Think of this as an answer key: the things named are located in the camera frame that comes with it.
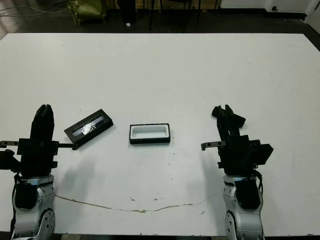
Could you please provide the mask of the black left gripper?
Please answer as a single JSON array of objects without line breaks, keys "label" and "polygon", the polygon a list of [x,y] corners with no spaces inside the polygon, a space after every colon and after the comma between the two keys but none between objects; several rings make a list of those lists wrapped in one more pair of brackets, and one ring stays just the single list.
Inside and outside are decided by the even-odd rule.
[{"label": "black left gripper", "polygon": [[[47,107],[47,124],[45,134],[45,110]],[[24,177],[43,177],[51,173],[51,170],[58,166],[54,156],[60,148],[71,148],[77,150],[75,143],[60,143],[58,141],[44,141],[53,138],[54,113],[48,104],[41,105],[36,111],[30,130],[30,138],[20,138],[18,141],[0,142],[4,151],[0,152],[0,168],[20,173]]]}]

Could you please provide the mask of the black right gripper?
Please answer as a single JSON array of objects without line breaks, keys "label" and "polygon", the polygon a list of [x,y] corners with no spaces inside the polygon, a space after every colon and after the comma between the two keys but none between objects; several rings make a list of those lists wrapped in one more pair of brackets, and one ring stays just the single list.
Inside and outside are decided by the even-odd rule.
[{"label": "black right gripper", "polygon": [[215,117],[219,135],[226,138],[202,143],[201,150],[217,148],[220,158],[217,165],[226,175],[248,175],[255,165],[250,160],[249,152],[252,147],[260,146],[260,140],[249,140],[248,135],[237,136],[237,119],[229,105],[226,105],[226,113],[220,105],[216,106]]}]

